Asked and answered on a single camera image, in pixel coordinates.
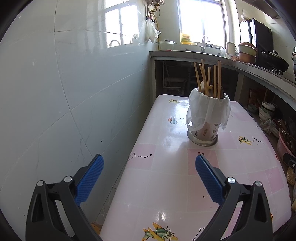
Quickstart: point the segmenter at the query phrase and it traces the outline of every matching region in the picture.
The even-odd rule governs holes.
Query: cooking oil bottle
[[[191,40],[190,40],[190,35],[189,34],[185,34],[182,32],[181,34],[181,44],[191,44]]]

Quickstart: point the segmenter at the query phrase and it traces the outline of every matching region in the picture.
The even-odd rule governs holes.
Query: lid
[[[159,41],[158,43],[175,44],[174,41],[169,41],[167,39],[165,39],[164,41]]]

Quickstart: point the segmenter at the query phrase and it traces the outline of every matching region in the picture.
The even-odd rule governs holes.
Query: table
[[[288,185],[268,139],[237,102],[231,102],[219,140],[201,147],[187,137],[188,98],[158,96],[131,152],[101,231],[104,241],[193,240],[207,226],[218,204],[212,202],[195,169],[198,153],[239,183],[263,183],[275,232],[291,217]],[[231,234],[238,203],[223,237]]]

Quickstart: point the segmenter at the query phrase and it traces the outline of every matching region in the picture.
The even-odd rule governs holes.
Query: star constellation print
[[[137,156],[136,153],[134,152],[133,154],[131,154],[129,156],[130,157],[129,160],[132,159],[132,158],[134,158],[134,157],[147,158],[147,157],[150,157],[150,156],[152,156],[152,154],[150,154],[148,156]]]
[[[205,228],[202,228],[198,231],[197,235],[195,235],[195,237],[194,237],[194,239],[192,239],[192,241],[195,241],[196,237],[199,235],[200,231],[202,231],[203,229],[205,229]]]
[[[261,142],[263,145],[265,145],[262,141],[258,141],[256,138],[254,138],[254,140],[252,142],[254,142],[254,141],[257,141],[258,143]]]

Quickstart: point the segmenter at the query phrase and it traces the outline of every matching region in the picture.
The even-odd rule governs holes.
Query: white pot
[[[157,42],[157,44],[158,44],[158,49],[159,50],[173,50],[175,42],[165,40],[165,41]]]

